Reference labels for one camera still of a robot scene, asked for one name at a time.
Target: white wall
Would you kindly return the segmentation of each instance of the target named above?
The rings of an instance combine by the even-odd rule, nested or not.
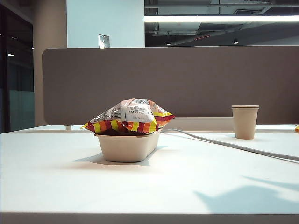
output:
[[[67,0],[67,46],[98,48],[98,34],[110,47],[144,47],[144,0]]]

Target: light fixture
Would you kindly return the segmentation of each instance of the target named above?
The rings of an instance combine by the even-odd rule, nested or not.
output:
[[[234,44],[238,44],[239,42],[238,42],[238,39],[237,38],[235,38],[234,39]]]
[[[165,15],[144,22],[299,22],[299,15]]]
[[[169,36],[169,31],[167,31],[167,37],[168,37],[168,42],[166,43],[167,46],[170,46],[171,43],[170,43],[170,36]]]

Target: chip bag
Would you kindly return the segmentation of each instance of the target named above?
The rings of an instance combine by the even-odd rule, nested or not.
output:
[[[149,134],[164,127],[173,118],[174,115],[151,100],[128,99],[90,120],[81,128],[96,134]]]

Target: paper cup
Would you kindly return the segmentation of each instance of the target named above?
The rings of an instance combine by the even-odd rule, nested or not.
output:
[[[160,131],[139,136],[109,136],[95,134],[105,160],[139,162],[157,147]]]
[[[233,105],[235,137],[238,139],[254,139],[256,118],[259,106]]]

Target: takeout container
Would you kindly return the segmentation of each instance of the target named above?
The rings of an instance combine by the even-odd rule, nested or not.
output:
[[[114,162],[139,162],[157,147],[160,131],[138,136],[110,136],[95,134],[105,160]]]

